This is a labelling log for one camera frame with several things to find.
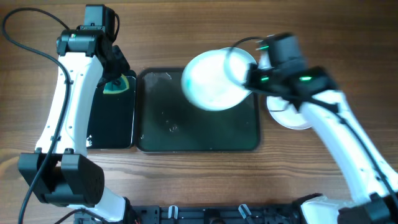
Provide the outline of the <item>green yellow sponge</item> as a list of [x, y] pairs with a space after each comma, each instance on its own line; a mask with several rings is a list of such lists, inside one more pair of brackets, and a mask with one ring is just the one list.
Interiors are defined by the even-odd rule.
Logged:
[[117, 95], [129, 89], [129, 80], [125, 75], [105, 84], [103, 89], [104, 95]]

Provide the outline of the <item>small black water tray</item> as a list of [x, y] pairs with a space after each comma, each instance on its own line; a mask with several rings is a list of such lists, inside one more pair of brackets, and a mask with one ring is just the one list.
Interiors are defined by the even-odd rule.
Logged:
[[129, 89], [117, 95], [104, 95], [104, 85], [96, 88], [86, 135], [88, 149], [125, 149], [133, 145], [136, 73], [124, 74]]

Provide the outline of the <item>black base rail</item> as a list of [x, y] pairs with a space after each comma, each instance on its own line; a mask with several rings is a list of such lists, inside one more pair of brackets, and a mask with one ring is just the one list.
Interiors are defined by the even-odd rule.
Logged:
[[299, 210], [299, 206], [294, 203], [260, 207], [245, 204], [229, 207], [134, 206], [130, 208], [127, 218], [120, 221], [120, 223], [141, 224], [294, 224], [308, 222], [303, 212]]

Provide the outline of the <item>large black serving tray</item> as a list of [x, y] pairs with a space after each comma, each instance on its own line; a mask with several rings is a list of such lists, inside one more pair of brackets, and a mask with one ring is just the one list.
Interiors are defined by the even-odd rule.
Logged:
[[134, 144], [146, 153], [244, 152], [261, 141], [257, 95], [223, 111], [192, 105], [182, 68], [147, 68], [137, 77]]

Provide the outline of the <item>white plate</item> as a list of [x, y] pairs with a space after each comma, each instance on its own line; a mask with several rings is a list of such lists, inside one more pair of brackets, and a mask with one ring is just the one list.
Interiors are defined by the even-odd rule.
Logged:
[[303, 130], [312, 127], [293, 104], [281, 97], [268, 96], [266, 106], [271, 117], [285, 128]]
[[251, 93], [243, 87], [254, 57], [240, 48], [209, 50], [184, 68], [181, 88], [186, 99], [207, 111], [221, 111], [240, 104]]

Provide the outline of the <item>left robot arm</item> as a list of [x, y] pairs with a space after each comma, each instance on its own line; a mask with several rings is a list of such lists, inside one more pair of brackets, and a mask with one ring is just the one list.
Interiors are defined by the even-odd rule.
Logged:
[[68, 207], [101, 223], [139, 223], [130, 201], [104, 184], [87, 157], [87, 130], [95, 91], [126, 93], [134, 72], [115, 44], [119, 16], [103, 4], [85, 8], [84, 23], [57, 39], [58, 80], [45, 129], [18, 169], [41, 203]]

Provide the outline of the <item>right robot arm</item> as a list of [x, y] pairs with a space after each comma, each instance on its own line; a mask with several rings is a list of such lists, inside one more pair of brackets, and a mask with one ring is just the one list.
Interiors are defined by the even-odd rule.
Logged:
[[351, 111], [323, 67], [310, 68], [293, 34], [258, 37], [264, 68], [249, 67], [244, 87], [288, 101], [318, 134], [341, 169], [351, 201], [323, 195], [300, 205], [306, 223], [397, 223], [397, 172]]

